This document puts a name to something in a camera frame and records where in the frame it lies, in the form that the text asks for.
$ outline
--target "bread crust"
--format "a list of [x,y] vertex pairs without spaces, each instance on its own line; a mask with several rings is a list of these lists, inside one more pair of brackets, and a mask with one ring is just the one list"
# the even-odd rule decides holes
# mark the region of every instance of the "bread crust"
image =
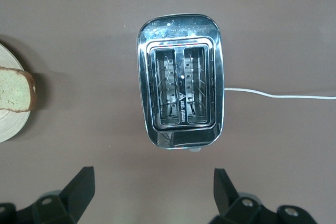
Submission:
[[31,74],[29,72],[21,70],[21,69],[0,67],[0,71],[7,71],[7,70],[15,71],[17,74],[22,74],[26,78],[26,80],[28,82],[29,90],[30,90],[30,105],[29,105],[27,110],[22,110],[22,111],[10,110],[10,109],[1,109],[1,108],[0,108],[0,110],[8,110],[8,111],[12,111],[12,112],[15,112],[15,113],[31,111],[32,109],[34,109],[34,107],[36,106],[36,102],[37,102],[35,80],[34,80],[33,76],[31,76]]

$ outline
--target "white cable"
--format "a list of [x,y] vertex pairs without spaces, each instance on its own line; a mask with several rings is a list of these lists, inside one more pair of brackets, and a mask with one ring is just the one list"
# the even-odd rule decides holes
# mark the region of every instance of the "white cable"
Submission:
[[320,97],[315,95],[275,95],[275,94],[267,94],[261,91],[253,90],[253,89],[240,89],[240,88],[224,88],[225,91],[240,91],[240,92],[249,92],[254,94],[260,94],[265,97],[271,98],[304,98],[304,99],[322,99],[322,100],[336,100],[336,97]]

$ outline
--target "bread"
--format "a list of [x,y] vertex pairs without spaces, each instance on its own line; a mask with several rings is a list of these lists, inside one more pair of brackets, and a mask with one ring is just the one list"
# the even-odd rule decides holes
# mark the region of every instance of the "bread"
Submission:
[[31,74],[0,67],[0,110],[27,112],[35,105],[35,82]]

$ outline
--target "gray surface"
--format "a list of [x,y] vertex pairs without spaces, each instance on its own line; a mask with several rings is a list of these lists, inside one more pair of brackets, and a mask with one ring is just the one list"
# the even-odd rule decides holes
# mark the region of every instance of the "gray surface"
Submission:
[[336,94],[336,0],[0,0],[0,40],[37,79],[39,106],[0,144],[1,202],[18,208],[86,165],[96,195],[80,223],[200,223],[217,213],[215,167],[271,210],[334,223],[336,102],[227,92],[224,133],[199,153],[147,138],[136,37],[150,18],[202,13],[223,35],[225,84]]

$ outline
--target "plate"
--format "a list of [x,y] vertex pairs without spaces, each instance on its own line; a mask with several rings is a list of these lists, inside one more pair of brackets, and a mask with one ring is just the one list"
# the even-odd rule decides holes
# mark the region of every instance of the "plate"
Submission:
[[[20,62],[3,45],[0,44],[0,66],[24,70]],[[15,113],[0,110],[0,143],[15,136],[26,124],[30,111]]]

